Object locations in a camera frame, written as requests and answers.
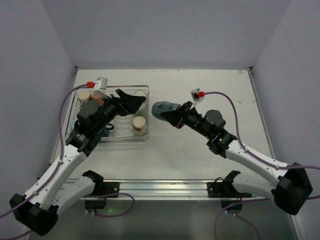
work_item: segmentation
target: robotic arm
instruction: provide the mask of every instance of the robotic arm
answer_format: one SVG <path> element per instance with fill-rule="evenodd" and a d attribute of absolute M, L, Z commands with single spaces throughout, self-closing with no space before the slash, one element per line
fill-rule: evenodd
<path fill-rule="evenodd" d="M 72 186 L 58 193 L 69 175 L 97 146 L 101 140 L 99 133 L 106 125 L 117 115 L 134 114 L 146 100 L 144 96 L 128 95 L 120 89 L 116 90 L 119 97 L 115 97 L 107 94 L 106 81 L 95 84 L 107 97 L 103 106 L 93 100 L 81 105 L 78 121 L 66 140 L 62 159 L 58 157 L 24 195 L 15 194 L 10 200 L 15 218 L 40 236 L 54 227 L 58 215 L 66 208 L 101 188 L 103 177 L 87 171 Z"/>
<path fill-rule="evenodd" d="M 205 116 L 197 112 L 195 106 L 204 98 L 199 93 L 199 89 L 191 92 L 195 103 L 188 101 L 180 105 L 167 101 L 156 102 L 152 107 L 152 115 L 177 129 L 190 127 L 208 139 L 206 145 L 214 154 L 240 163 L 261 176 L 251 177 L 232 171 L 222 182 L 225 191 L 251 193 L 268 198 L 286 213 L 296 215 L 313 191 L 306 171 L 281 169 L 288 164 L 265 156 L 245 144 L 241 145 L 236 136 L 225 130 L 226 121 L 218 110 L 209 110 Z M 248 154 L 248 151 L 267 164 Z"/>

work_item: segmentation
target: dish rack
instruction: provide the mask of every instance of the dish rack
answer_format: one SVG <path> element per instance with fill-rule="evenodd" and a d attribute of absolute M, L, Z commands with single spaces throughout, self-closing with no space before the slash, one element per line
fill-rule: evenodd
<path fill-rule="evenodd" d="M 147 85 L 122 85 L 122 86 L 108 86 L 107 91 L 109 94 L 114 95 L 115 97 L 119 97 L 116 93 L 117 89 L 121 89 L 126 94 L 134 95 L 136 91 L 143 91 L 146 93 L 146 109 L 147 112 L 149 112 L 149 94 L 150 89 Z M 71 132 L 71 123 L 74 119 L 77 118 L 77 114 L 80 110 L 80 101 L 78 99 L 78 93 L 81 91 L 87 91 L 91 95 L 94 92 L 93 88 L 85 88 L 85 89 L 79 89 L 74 95 L 71 101 L 71 108 L 69 112 L 67 113 L 67 128 L 65 130 L 65 136 L 68 137 Z M 144 136 L 135 136 L 133 131 L 133 118 L 134 116 L 132 114 L 127 116 L 119 116 L 117 115 L 111 122 L 114 126 L 114 129 L 109 131 L 108 137 L 102 137 L 100 140 L 100 143 L 116 143 L 116 142 L 144 142 L 147 140 L 149 135 L 148 130 L 148 116 L 146 121 L 146 127 L 147 131 Z"/>

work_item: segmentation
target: red connector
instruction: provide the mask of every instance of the red connector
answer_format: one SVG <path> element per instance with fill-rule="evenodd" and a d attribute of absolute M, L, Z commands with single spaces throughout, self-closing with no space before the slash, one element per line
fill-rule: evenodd
<path fill-rule="evenodd" d="M 205 96 L 205 92 L 204 91 L 198 92 L 198 97 L 199 98 L 203 98 L 204 96 Z"/>
<path fill-rule="evenodd" d="M 88 81 L 86 83 L 86 86 L 88 87 L 88 89 L 93 89 L 95 86 L 95 83 L 93 81 Z"/>

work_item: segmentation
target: purple cable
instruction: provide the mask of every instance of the purple cable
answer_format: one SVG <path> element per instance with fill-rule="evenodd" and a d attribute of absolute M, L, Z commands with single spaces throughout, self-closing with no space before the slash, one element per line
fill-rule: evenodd
<path fill-rule="evenodd" d="M 87 84 L 82 84 L 79 86 L 76 86 L 75 88 L 73 88 L 68 94 L 67 96 L 64 98 L 62 105 L 60 107 L 60 112 L 59 112 L 59 140 L 60 140 L 60 145 L 61 145 L 61 153 L 60 153 L 60 159 L 63 159 L 64 156 L 64 139 L 63 139 L 63 134 L 62 134 L 62 127 L 61 127 L 61 116 L 62 116 L 62 110 L 64 107 L 65 102 L 67 101 L 69 95 L 71 93 L 73 93 L 74 91 L 81 89 L 81 88 L 86 88 Z M 52 172 L 52 174 L 50 175 L 50 177 L 36 190 L 37 192 L 40 192 L 50 181 L 51 179 L 56 175 L 59 167 L 61 166 L 61 163 L 58 163 L 54 169 L 54 171 Z M 0 214 L 0 219 L 2 219 L 3 217 L 7 216 L 8 214 L 12 213 L 13 211 L 17 210 L 18 208 L 20 208 L 23 204 L 25 204 L 26 202 L 28 202 L 30 199 L 32 199 L 35 196 L 35 194 L 31 194 L 29 197 L 27 197 L 25 200 L 23 200 L 21 203 L 19 203 L 17 206 L 11 208 L 10 210 L 6 211 L 5 213 Z M 5 239 L 0 239 L 0 240 L 15 240 L 15 239 L 19 239 L 29 233 L 31 233 L 32 231 L 27 231 L 22 235 L 19 236 L 15 236 L 15 237 L 11 237 L 11 238 L 5 238 Z"/>
<path fill-rule="evenodd" d="M 126 195 L 132 199 L 132 205 L 126 211 L 119 213 L 119 214 L 114 214 L 114 215 L 104 215 L 104 214 L 100 214 L 100 213 L 93 213 L 90 210 L 88 212 L 95 215 L 95 216 L 102 217 L 102 218 L 116 218 L 116 217 L 121 217 L 121 216 L 129 213 L 134 208 L 135 203 L 136 203 L 134 197 L 132 195 L 130 195 L 129 193 L 117 192 L 117 193 L 111 193 L 111 194 L 107 194 L 107 195 L 86 196 L 86 197 L 87 198 L 88 197 L 90 197 L 90 198 L 108 198 L 108 197 L 117 196 L 117 195 Z"/>
<path fill-rule="evenodd" d="M 208 92 L 205 92 L 204 95 L 209 95 L 209 94 L 217 94 L 217 95 L 222 95 L 224 96 L 225 98 L 227 98 L 232 106 L 232 109 L 233 109 L 233 112 L 234 112 L 234 117 L 235 117 L 235 129 L 236 129 L 236 136 L 238 138 L 238 141 L 239 141 L 239 144 L 240 146 L 243 148 L 243 149 L 246 149 L 245 145 L 243 144 L 243 142 L 241 141 L 241 138 L 240 138 L 240 132 L 239 132 L 239 120 L 238 120 L 238 114 L 237 114 L 237 110 L 236 110 L 236 107 L 235 107 L 235 104 L 232 102 L 231 98 L 226 95 L 225 93 L 223 92 L 220 92 L 220 91 L 208 91 Z M 273 168 L 276 168 L 277 166 L 276 165 L 273 165 L 265 160 L 263 160 L 261 157 L 255 155 L 254 153 L 252 153 L 251 151 L 247 150 L 246 151 L 249 155 L 251 155 L 252 157 L 254 157 L 255 159 L 259 160 L 260 162 L 270 166 L 270 167 L 273 167 Z M 288 170 L 288 169 L 316 169 L 316 170 L 320 170 L 320 167 L 318 166 L 312 166 L 312 165 L 302 165 L 302 166 L 280 166 L 279 169 L 283 169 L 283 170 Z M 310 196 L 308 197 L 308 200 L 313 200 L 313 199 L 319 199 L 320 198 L 320 194 L 319 195 L 315 195 L 315 196 Z"/>
<path fill-rule="evenodd" d="M 268 201 L 268 200 L 269 200 L 269 199 L 267 199 L 267 198 L 243 200 L 243 201 L 238 201 L 238 202 L 232 203 L 232 204 L 230 204 L 229 206 L 226 206 L 226 207 L 224 207 L 223 209 L 221 209 L 221 211 L 220 211 L 220 212 L 217 214 L 217 216 L 215 217 L 214 225 L 213 225 L 213 232 L 214 232 L 214 238 L 215 238 L 215 240 L 218 240 L 217 225 L 218 225 L 219 217 L 220 217 L 221 214 L 224 213 L 227 209 L 229 209 L 229 208 L 231 208 L 231 207 L 234 207 L 234 206 L 237 206 L 237 205 L 240 205 L 240 204 L 255 203 L 255 202 L 264 202 L 264 201 Z M 248 223 L 254 228 L 254 230 L 256 231 L 256 233 L 257 233 L 257 235 L 258 235 L 258 239 L 259 239 L 259 240 L 261 239 L 257 227 L 256 227 L 252 222 L 250 222 L 248 219 L 246 219 L 246 218 L 243 217 L 243 216 L 240 216 L 240 215 L 235 215 L 235 216 L 238 217 L 238 218 L 240 218 L 240 219 L 242 219 L 242 220 L 245 220 L 246 222 L 248 222 Z"/>

